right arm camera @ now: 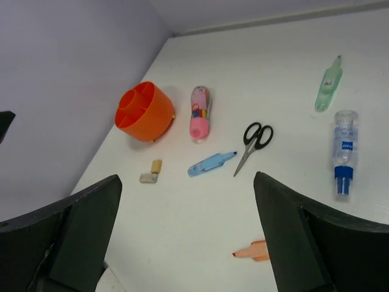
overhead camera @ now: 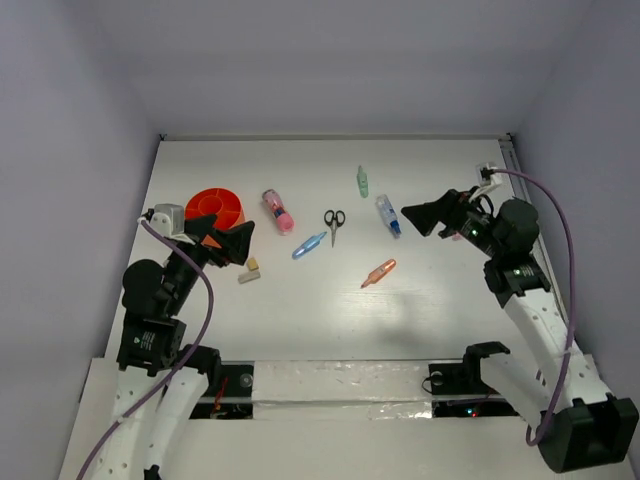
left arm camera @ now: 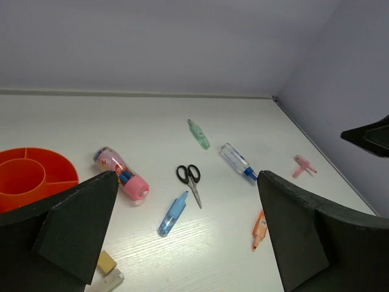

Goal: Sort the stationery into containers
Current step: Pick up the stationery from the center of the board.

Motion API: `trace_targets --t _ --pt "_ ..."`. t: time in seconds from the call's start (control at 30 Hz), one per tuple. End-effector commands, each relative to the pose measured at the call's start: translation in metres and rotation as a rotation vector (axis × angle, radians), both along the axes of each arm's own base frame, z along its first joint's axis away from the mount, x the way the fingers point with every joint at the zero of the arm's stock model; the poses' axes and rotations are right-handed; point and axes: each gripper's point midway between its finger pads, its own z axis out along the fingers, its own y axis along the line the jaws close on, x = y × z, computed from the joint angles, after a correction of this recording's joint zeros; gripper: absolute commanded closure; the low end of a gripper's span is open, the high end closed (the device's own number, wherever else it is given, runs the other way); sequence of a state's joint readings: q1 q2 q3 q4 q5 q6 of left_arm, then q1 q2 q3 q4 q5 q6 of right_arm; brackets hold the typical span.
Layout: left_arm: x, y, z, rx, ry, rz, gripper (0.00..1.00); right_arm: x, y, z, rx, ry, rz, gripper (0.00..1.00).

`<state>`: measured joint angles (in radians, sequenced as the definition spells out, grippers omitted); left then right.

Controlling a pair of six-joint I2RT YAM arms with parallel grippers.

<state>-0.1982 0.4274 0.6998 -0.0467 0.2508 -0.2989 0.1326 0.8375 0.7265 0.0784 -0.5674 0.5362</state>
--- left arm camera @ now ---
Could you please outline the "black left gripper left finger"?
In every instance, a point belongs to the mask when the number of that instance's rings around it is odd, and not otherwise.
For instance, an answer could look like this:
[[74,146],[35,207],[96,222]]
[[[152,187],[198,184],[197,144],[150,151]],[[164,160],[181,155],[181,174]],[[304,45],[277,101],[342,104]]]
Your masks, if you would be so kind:
[[84,291],[91,284],[119,188],[105,171],[1,214],[1,291]]

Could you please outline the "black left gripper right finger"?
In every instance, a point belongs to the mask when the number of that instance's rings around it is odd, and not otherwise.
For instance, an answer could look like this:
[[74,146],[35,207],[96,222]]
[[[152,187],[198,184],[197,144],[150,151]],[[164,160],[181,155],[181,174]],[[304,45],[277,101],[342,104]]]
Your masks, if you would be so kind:
[[268,170],[257,184],[284,291],[388,291],[388,219]]

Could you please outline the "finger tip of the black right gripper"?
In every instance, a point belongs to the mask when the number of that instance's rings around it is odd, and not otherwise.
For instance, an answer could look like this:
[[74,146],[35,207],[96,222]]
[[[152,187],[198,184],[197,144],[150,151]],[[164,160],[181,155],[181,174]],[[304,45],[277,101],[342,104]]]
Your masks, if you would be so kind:
[[389,145],[388,116],[359,128],[343,131],[340,137],[372,155],[387,158]]

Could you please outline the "pink cap crayon bottle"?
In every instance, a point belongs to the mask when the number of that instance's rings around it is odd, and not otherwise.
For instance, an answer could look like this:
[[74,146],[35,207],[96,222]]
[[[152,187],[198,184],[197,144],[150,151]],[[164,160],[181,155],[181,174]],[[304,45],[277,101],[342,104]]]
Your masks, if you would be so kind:
[[103,171],[113,171],[119,178],[123,191],[133,201],[133,205],[141,205],[150,192],[149,184],[131,169],[122,157],[110,147],[102,147],[93,157],[94,163]]

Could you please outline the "clear glue bottle blue cap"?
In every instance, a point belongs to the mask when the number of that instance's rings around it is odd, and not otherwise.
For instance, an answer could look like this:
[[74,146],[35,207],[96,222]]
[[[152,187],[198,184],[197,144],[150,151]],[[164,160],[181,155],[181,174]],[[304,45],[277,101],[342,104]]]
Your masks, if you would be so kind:
[[229,143],[225,143],[220,148],[220,154],[222,157],[240,174],[243,175],[252,181],[258,179],[258,175],[251,168],[247,160],[241,155],[233,146]]

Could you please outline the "black handled scissors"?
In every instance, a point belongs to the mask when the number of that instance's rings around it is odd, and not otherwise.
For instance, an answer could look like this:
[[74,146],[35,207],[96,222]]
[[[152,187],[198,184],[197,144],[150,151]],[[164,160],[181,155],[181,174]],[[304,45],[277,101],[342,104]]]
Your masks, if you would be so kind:
[[192,191],[193,196],[202,209],[201,199],[197,190],[197,184],[201,179],[201,173],[197,166],[190,164],[188,166],[179,165],[176,169],[176,176],[183,184],[186,184]]

